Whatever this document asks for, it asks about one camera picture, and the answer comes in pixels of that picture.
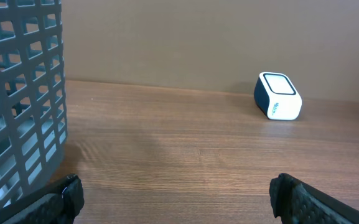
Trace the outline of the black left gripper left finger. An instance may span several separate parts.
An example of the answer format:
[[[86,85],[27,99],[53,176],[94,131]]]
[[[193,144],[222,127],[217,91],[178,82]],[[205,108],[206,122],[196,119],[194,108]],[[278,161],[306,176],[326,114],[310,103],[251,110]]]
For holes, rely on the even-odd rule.
[[[84,204],[81,179],[69,174],[0,209],[0,223],[73,223]]]

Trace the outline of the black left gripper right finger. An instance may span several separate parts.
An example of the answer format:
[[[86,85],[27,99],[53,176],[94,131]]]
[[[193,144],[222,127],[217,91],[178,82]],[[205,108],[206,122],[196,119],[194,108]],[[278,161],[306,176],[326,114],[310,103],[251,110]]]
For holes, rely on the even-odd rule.
[[[282,224],[359,224],[359,210],[287,173],[271,180],[269,196],[273,215],[279,217]]]

